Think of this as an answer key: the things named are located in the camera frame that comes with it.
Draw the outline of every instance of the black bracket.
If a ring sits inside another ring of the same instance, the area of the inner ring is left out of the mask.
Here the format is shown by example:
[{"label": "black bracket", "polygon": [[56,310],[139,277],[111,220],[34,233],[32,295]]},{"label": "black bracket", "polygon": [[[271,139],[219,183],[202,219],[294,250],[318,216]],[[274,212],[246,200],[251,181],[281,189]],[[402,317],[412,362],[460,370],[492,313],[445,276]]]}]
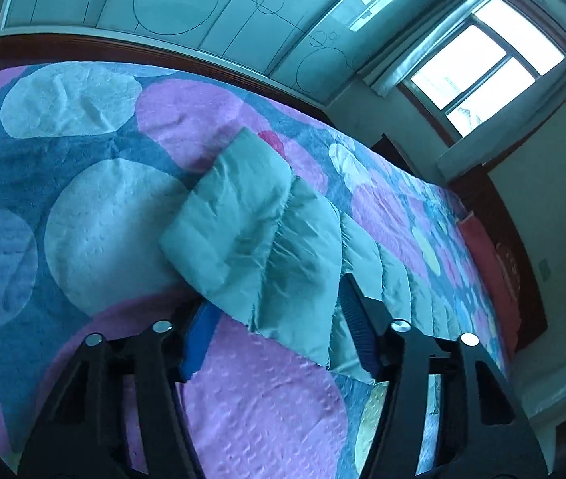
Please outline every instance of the black bracket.
[{"label": "black bracket", "polygon": [[365,297],[351,274],[341,281],[348,285],[359,303],[342,299],[342,307],[361,363],[374,378],[389,382],[361,479],[416,475],[429,375],[441,376],[441,421],[434,468],[419,478],[547,477],[529,420],[478,337],[427,336],[392,318],[382,302]]},{"label": "black bracket", "polygon": [[[87,336],[39,414],[18,476],[25,479],[202,479],[175,382],[201,299],[137,336]],[[131,468],[122,418],[123,377],[134,375],[149,474]]]}]

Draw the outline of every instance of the window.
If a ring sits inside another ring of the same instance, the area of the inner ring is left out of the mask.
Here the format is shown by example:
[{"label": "window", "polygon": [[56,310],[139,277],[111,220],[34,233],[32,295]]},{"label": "window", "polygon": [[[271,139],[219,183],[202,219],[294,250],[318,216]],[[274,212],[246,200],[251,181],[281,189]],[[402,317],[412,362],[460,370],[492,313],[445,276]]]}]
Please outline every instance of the window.
[{"label": "window", "polygon": [[529,0],[489,0],[416,67],[407,85],[465,137],[565,54],[566,33]]}]

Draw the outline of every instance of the red pillow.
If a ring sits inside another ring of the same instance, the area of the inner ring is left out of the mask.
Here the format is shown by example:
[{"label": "red pillow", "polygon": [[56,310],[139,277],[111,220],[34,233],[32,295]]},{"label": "red pillow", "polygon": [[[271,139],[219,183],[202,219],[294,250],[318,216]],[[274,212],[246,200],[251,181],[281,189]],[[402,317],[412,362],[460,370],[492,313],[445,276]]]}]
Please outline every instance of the red pillow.
[{"label": "red pillow", "polygon": [[459,222],[458,228],[494,305],[505,349],[511,360],[520,329],[518,301],[508,289],[496,248],[480,220],[472,212]]},{"label": "red pillow", "polygon": [[496,245],[496,254],[498,262],[502,268],[502,275],[507,284],[507,289],[514,301],[518,301],[520,297],[520,274],[518,273],[518,264],[511,248],[505,244],[498,243]]}]

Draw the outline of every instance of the teal blanket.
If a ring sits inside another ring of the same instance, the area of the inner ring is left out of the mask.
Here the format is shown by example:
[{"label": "teal blanket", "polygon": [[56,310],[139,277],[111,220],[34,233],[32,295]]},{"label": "teal blanket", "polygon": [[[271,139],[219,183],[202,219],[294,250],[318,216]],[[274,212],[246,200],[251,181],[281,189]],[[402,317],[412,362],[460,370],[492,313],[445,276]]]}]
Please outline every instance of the teal blanket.
[{"label": "teal blanket", "polygon": [[344,273],[394,318],[429,335],[460,334],[447,300],[247,129],[189,193],[161,247],[197,292],[250,331],[366,383],[338,301]]}]

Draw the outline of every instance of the bed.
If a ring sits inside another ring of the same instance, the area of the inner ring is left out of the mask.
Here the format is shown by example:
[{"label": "bed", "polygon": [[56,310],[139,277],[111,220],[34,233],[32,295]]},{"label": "bed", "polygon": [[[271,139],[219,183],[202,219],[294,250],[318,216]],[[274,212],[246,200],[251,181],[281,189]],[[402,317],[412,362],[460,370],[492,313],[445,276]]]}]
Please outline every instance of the bed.
[{"label": "bed", "polygon": [[[506,372],[453,193],[309,115],[205,76],[129,63],[12,67],[0,71],[0,455],[10,465],[87,334],[138,333],[191,297],[157,240],[243,127],[445,297]],[[430,324],[429,335],[445,333]],[[207,477],[349,479],[365,462],[385,390],[221,315],[181,393]],[[419,471],[434,459],[432,405]],[[143,470],[138,430],[129,430],[131,463]]]}]

